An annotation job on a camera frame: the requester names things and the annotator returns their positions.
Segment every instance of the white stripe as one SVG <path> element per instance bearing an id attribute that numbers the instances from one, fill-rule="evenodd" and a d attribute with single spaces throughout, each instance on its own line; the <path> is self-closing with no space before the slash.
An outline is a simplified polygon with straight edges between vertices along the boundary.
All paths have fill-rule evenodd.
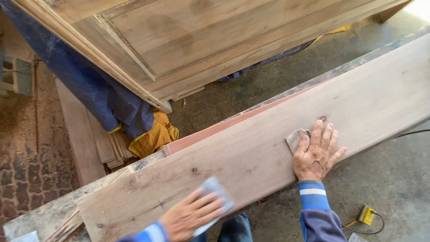
<path id="1" fill-rule="evenodd" d="M 164 242 L 164 234 L 157 224 L 152 224 L 145 231 L 148 233 L 149 238 L 151 238 L 151 242 Z"/>
<path id="2" fill-rule="evenodd" d="M 307 195 L 307 194 L 321 194 L 326 195 L 326 192 L 323 189 L 317 189 L 317 188 L 309 188 L 309 189 L 302 189 L 299 191 L 300 195 Z"/>

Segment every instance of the wooden door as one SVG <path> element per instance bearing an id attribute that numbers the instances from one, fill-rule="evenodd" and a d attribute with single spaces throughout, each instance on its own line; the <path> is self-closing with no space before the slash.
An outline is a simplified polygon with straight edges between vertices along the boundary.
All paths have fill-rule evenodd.
<path id="1" fill-rule="evenodd" d="M 171 112 L 171 98 L 406 0 L 12 1 Z"/>

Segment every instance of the jeans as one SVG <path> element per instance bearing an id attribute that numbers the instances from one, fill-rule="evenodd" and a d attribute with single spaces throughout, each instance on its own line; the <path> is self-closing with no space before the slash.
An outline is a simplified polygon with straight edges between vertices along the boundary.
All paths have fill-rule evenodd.
<path id="1" fill-rule="evenodd" d="M 207 232 L 204 232 L 190 242 L 206 242 L 207 237 Z M 252 242 L 251 227 L 245 213 L 222 224 L 218 242 Z"/>

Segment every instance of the striped sleeve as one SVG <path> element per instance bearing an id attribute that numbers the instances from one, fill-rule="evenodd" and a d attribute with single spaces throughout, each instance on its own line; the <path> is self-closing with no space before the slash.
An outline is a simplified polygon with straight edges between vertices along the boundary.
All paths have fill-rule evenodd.
<path id="1" fill-rule="evenodd" d="M 155 222 L 134 236 L 133 242 L 169 242 L 169 240 L 163 226 Z"/>
<path id="2" fill-rule="evenodd" d="M 330 210 L 326 190 L 318 180 L 303 180 L 298 182 L 298 190 L 303 209 Z"/>

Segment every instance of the folded sandpaper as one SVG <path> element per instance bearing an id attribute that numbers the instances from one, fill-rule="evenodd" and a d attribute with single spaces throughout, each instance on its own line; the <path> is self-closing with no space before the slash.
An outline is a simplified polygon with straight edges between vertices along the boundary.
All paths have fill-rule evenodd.
<path id="1" fill-rule="evenodd" d="M 206 196 L 212 192 L 216 192 L 216 196 L 217 196 L 216 199 L 218 199 L 218 198 L 224 199 L 224 205 L 222 206 L 222 208 L 224 209 L 224 213 L 229 211 L 234 206 L 235 201 L 230 196 L 230 194 L 228 194 L 227 190 L 218 181 L 218 178 L 216 178 L 216 177 L 208 178 L 205 182 L 203 182 L 203 184 L 201 185 L 201 188 L 203 188 L 203 194 L 198 199 L 200 199 L 200 198 L 202 198 L 202 197 L 204 197 L 204 196 Z M 197 228 L 196 231 L 194 231 L 194 233 L 193 233 L 194 237 L 205 232 L 210 226 L 215 224 L 222 217 L 222 215 L 219 216 L 218 218 L 210 221 L 209 223 Z"/>

